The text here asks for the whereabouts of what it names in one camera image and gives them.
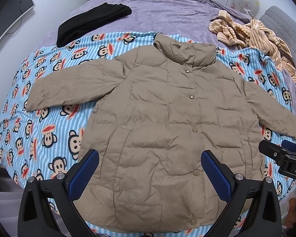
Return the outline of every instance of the monkey face print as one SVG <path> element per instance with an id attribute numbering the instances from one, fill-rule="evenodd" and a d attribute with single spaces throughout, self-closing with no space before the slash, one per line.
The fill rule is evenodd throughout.
<path id="1" fill-rule="evenodd" d="M 287 189 L 287 193 L 290 193 L 290 191 L 294 188 L 295 185 L 296 185 L 296 180 L 292 179 L 291 183 Z"/>
<path id="2" fill-rule="evenodd" d="M 0 148 L 0 160 L 2 159 L 3 156 L 3 147 Z"/>
<path id="3" fill-rule="evenodd" d="M 34 54 L 33 60 L 35 61 L 36 58 L 37 58 L 39 55 L 43 54 L 43 53 L 44 53 L 44 51 L 37 51 L 37 52 Z"/>
<path id="4" fill-rule="evenodd" d="M 14 171 L 14 174 L 13 174 L 13 181 L 17 184 L 17 185 L 20 185 L 19 184 L 19 177 L 18 177 L 18 174 L 16 171 Z"/>
<path id="5" fill-rule="evenodd" d="M 29 173 L 29 165 L 27 164 L 27 161 L 25 160 L 24 165 L 21 167 L 21 173 L 22 173 L 22 178 L 26 178 L 27 174 Z"/>
<path id="6" fill-rule="evenodd" d="M 240 228 L 243 225 L 244 221 L 245 221 L 245 216 L 242 216 L 242 217 L 239 216 L 238 219 L 237 219 L 237 221 L 236 221 L 236 223 L 234 224 L 233 229 Z"/>
<path id="7" fill-rule="evenodd" d="M 283 99 L 285 101 L 285 104 L 288 104 L 292 99 L 290 97 L 290 93 L 288 90 L 286 90 L 285 87 L 282 87 L 282 96 L 283 96 Z"/>
<path id="8" fill-rule="evenodd" d="M 99 56 L 99 58 L 105 58 L 106 55 L 112 55 L 114 52 L 114 46 L 109 43 L 106 46 L 105 45 L 101 45 L 97 51 L 97 55 Z"/>
<path id="9" fill-rule="evenodd" d="M 48 117 L 49 111 L 50 111 L 49 108 L 36 111 L 36 116 L 39 116 L 39 122 L 42 122 L 43 119 Z"/>
<path id="10" fill-rule="evenodd" d="M 280 82 L 274 72 L 272 72 L 272 75 L 267 74 L 267 78 L 269 79 L 269 83 L 274 86 L 275 89 L 280 86 Z"/>
<path id="11" fill-rule="evenodd" d="M 48 168 L 52 171 L 51 179 L 53 179 L 59 173 L 67 173 L 66 169 L 67 159 L 65 157 L 55 157 L 53 162 L 48 164 Z"/>
<path id="12" fill-rule="evenodd" d="M 9 149 L 8 155 L 7 155 L 7 163 L 8 166 L 13 166 L 13 150 Z"/>
<path id="13" fill-rule="evenodd" d="M 238 58 L 240 61 L 243 61 L 247 66 L 249 66 L 249 64 L 250 64 L 250 55 L 249 54 L 244 55 L 244 54 L 240 53 Z"/>
<path id="14" fill-rule="evenodd" d="M 124 34 L 122 37 L 117 38 L 117 41 L 123 41 L 124 44 L 129 44 L 131 42 L 134 42 L 137 36 L 133 36 L 130 33 Z"/>
<path id="15" fill-rule="evenodd" d="M 6 130 L 6 128 L 8 127 L 8 125 L 9 125 L 9 121 L 8 121 L 7 118 L 5 118 L 5 119 L 3 120 L 3 130 L 4 130 L 4 131 Z"/>
<path id="16" fill-rule="evenodd" d="M 22 67 L 21 67 L 21 73 L 29 66 L 29 62 L 26 60 L 24 61 Z"/>
<path id="17" fill-rule="evenodd" d="M 37 148 L 37 138 L 31 140 L 31 149 L 30 149 L 30 160 L 33 159 L 36 161 L 36 148 Z"/>
<path id="18" fill-rule="evenodd" d="M 272 177 L 272 164 L 271 164 L 271 162 L 269 162 L 267 166 L 264 166 L 264 176 L 273 178 Z"/>
<path id="19" fill-rule="evenodd" d="M 220 47 L 216 47 L 216 52 L 221 54 L 221 55 L 225 55 L 226 51 L 224 48 L 220 48 Z"/>
<path id="20" fill-rule="evenodd" d="M 272 91 L 272 89 L 270 88 L 269 90 L 267 90 L 268 94 L 273 97 L 276 100 L 276 96 L 274 94 L 274 92 Z"/>
<path id="21" fill-rule="evenodd" d="M 22 82 L 24 82 L 29 77 L 30 74 L 31 74 L 31 70 L 27 69 L 22 76 Z"/>
<path id="22" fill-rule="evenodd" d="M 18 155 L 22 155 L 24 153 L 24 148 L 23 148 L 23 138 L 19 137 L 16 142 L 15 142 L 15 148 L 18 151 Z"/>
<path id="23" fill-rule="evenodd" d="M 22 97 L 29 94 L 30 88 L 31 88 L 31 82 L 28 81 L 26 83 L 26 86 L 24 86 L 23 89 L 22 89 Z"/>
<path id="24" fill-rule="evenodd" d="M 272 140 L 273 131 L 271 129 L 269 129 L 265 126 L 262 126 L 261 133 L 262 133 L 262 136 L 264 137 L 265 140 L 267 140 L 267 141 Z"/>
<path id="25" fill-rule="evenodd" d="M 11 118 L 15 115 L 16 110 L 17 110 L 18 107 L 19 107 L 18 104 L 16 104 L 16 103 L 13 104 L 12 109 L 11 109 L 11 113 L 10 113 Z"/>
<path id="26" fill-rule="evenodd" d="M 12 129 L 14 133 L 17 133 L 20 129 L 20 126 L 21 126 L 20 120 L 21 118 L 17 118 L 16 121 L 14 122 L 14 127 Z"/>
<path id="27" fill-rule="evenodd" d="M 27 105 L 27 99 L 26 99 L 26 101 L 23 103 L 23 109 L 22 109 L 22 111 L 26 111 L 26 105 Z"/>
<path id="28" fill-rule="evenodd" d="M 57 61 L 59 58 L 60 58 L 60 54 L 62 52 L 58 52 L 58 53 L 55 53 L 52 58 L 50 59 L 50 64 L 53 63 L 54 61 Z"/>
<path id="29" fill-rule="evenodd" d="M 25 126 L 25 137 L 28 139 L 30 135 L 33 133 L 33 122 L 32 120 L 28 120 Z"/>
<path id="30" fill-rule="evenodd" d="M 56 206 L 54 205 L 54 203 L 49 202 L 49 205 L 50 205 L 52 211 L 54 211 L 56 214 L 59 214 L 59 212 L 57 211 Z"/>
<path id="31" fill-rule="evenodd" d="M 265 84 L 266 77 L 265 77 L 265 75 L 263 75 L 263 70 L 262 69 L 257 69 L 256 71 L 254 71 L 254 74 L 258 77 L 259 81 L 262 84 Z"/>
<path id="32" fill-rule="evenodd" d="M 60 116 L 67 116 L 67 119 L 71 119 L 75 116 L 79 109 L 79 104 L 76 105 L 64 105 L 62 106 L 62 110 L 59 113 Z"/>
<path id="33" fill-rule="evenodd" d="M 18 90 L 19 90 L 19 85 L 16 84 L 16 86 L 14 87 L 13 91 L 12 91 L 12 98 L 15 99 L 16 95 L 18 94 Z"/>
<path id="34" fill-rule="evenodd" d="M 75 130 L 71 130 L 69 132 L 68 149 L 73 160 L 75 161 L 78 160 L 83 133 L 84 133 L 83 128 L 80 129 L 79 134 L 77 134 Z"/>
<path id="35" fill-rule="evenodd" d="M 8 144 L 10 143 L 10 140 L 11 140 L 11 134 L 10 134 L 10 130 L 8 129 L 8 130 L 7 130 L 7 133 L 6 133 L 6 137 L 5 137 L 5 139 L 4 139 L 4 143 L 5 143 L 6 145 L 8 145 Z"/>
<path id="36" fill-rule="evenodd" d="M 4 114 L 4 113 L 6 113 L 7 111 L 8 111 L 8 100 L 6 101 L 6 104 L 4 105 L 4 108 L 3 108 L 3 111 L 2 111 L 2 113 Z"/>
<path id="37" fill-rule="evenodd" d="M 37 79 L 40 79 L 44 75 L 46 68 L 47 68 L 47 66 L 43 66 L 35 73 L 35 81 Z"/>
<path id="38" fill-rule="evenodd" d="M 46 61 L 47 56 L 40 58 L 37 63 L 35 64 L 35 68 L 39 68 L 42 64 Z"/>
<path id="39" fill-rule="evenodd" d="M 277 181 L 276 194 L 277 196 L 281 196 L 283 194 L 282 183 L 279 181 Z"/>
<path id="40" fill-rule="evenodd" d="M 55 125 L 48 125 L 42 130 L 42 146 L 45 148 L 51 148 L 55 143 L 57 143 L 57 136 L 54 134 L 56 129 Z"/>
<path id="41" fill-rule="evenodd" d="M 72 60 L 80 59 L 81 57 L 87 55 L 87 48 L 81 48 L 73 52 L 73 56 L 71 57 Z"/>
<path id="42" fill-rule="evenodd" d="M 18 73 L 19 73 L 19 71 L 17 71 L 17 72 L 15 73 L 15 75 L 14 75 L 14 77 L 13 77 L 13 82 L 12 82 L 12 85 L 11 85 L 11 86 L 14 86 L 14 85 L 15 85 L 16 80 L 18 79 Z"/>
<path id="43" fill-rule="evenodd" d="M 249 82 L 254 82 L 254 83 L 256 83 L 257 85 L 259 85 L 259 82 L 258 82 L 258 80 L 257 80 L 255 77 L 248 77 L 248 81 L 249 81 Z"/>
<path id="44" fill-rule="evenodd" d="M 104 37 L 105 37 L 105 34 L 97 34 L 97 35 L 93 35 L 93 36 L 91 37 L 91 42 L 103 40 Z"/>
<path id="45" fill-rule="evenodd" d="M 69 45 L 66 46 L 66 49 L 68 49 L 68 51 L 71 51 L 79 43 L 80 43 L 80 40 L 72 41 Z"/>
<path id="46" fill-rule="evenodd" d="M 240 64 L 238 62 L 236 62 L 235 64 L 233 64 L 232 62 L 229 63 L 229 66 L 231 67 L 231 69 L 233 69 L 237 74 L 241 75 L 241 76 L 245 76 L 245 71 L 243 70 L 243 67 L 240 66 Z"/>
<path id="47" fill-rule="evenodd" d="M 58 60 L 56 65 L 54 65 L 53 67 L 53 72 L 56 72 L 58 70 L 62 70 L 64 68 L 66 62 L 66 58 L 62 59 L 62 60 Z"/>
<path id="48" fill-rule="evenodd" d="M 82 64 L 82 63 L 85 63 L 85 62 L 88 62 L 88 61 L 92 61 L 92 59 L 88 59 L 88 60 L 80 61 L 80 62 L 78 63 L 78 65 L 80 65 L 80 64 Z"/>
<path id="49" fill-rule="evenodd" d="M 36 179 L 38 181 L 43 181 L 44 180 L 44 176 L 42 174 L 42 171 L 38 168 L 36 171 L 36 175 L 35 175 Z"/>

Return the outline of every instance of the blue gripper pad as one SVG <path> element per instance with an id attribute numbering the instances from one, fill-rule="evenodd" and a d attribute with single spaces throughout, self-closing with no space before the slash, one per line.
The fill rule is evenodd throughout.
<path id="1" fill-rule="evenodd" d="M 281 143 L 281 146 L 287 150 L 289 150 L 290 152 L 295 152 L 296 153 L 296 143 L 284 140 Z"/>
<path id="2" fill-rule="evenodd" d="M 232 195 L 230 183 L 206 151 L 201 155 L 201 164 L 218 197 L 228 203 Z"/>
<path id="3" fill-rule="evenodd" d="M 82 195 L 85 187 L 90 181 L 94 171 L 99 165 L 100 157 L 96 150 L 93 150 L 85 163 L 81 166 L 77 174 L 69 183 L 68 197 L 71 201 L 77 200 Z"/>

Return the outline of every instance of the metal screw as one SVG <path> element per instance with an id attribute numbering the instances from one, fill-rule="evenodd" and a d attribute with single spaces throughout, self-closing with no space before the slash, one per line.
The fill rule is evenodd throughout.
<path id="1" fill-rule="evenodd" d="M 242 174 L 236 174 L 236 179 L 243 180 L 243 175 Z"/>
<path id="2" fill-rule="evenodd" d="M 32 183 L 32 182 L 34 182 L 34 180 L 35 180 L 35 177 L 34 177 L 34 176 L 31 176 L 30 178 L 28 178 L 27 181 L 28 181 L 29 183 Z"/>
<path id="3" fill-rule="evenodd" d="M 61 180 L 65 177 L 65 174 L 64 173 L 59 173 L 57 176 L 57 179 Z"/>
<path id="4" fill-rule="evenodd" d="M 267 183 L 272 183 L 272 178 L 271 177 L 266 177 L 265 180 L 266 180 Z"/>

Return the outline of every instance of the beige puffer jacket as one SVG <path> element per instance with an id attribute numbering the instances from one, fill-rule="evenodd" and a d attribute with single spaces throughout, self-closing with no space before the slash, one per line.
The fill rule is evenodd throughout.
<path id="1" fill-rule="evenodd" d="M 296 138 L 296 117 L 260 86 L 216 60 L 215 46 L 157 34 L 155 46 L 97 59 L 37 80 L 27 111 L 99 99 L 79 159 L 100 164 L 75 205 L 117 232 L 176 232 L 223 210 L 200 165 L 211 150 L 234 173 L 264 176 L 258 122 Z"/>

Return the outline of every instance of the gray headboard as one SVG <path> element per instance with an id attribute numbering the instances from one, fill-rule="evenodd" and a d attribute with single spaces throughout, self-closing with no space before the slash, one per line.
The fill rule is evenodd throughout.
<path id="1" fill-rule="evenodd" d="M 270 7 L 260 20 L 286 42 L 296 66 L 296 22 L 276 6 Z"/>

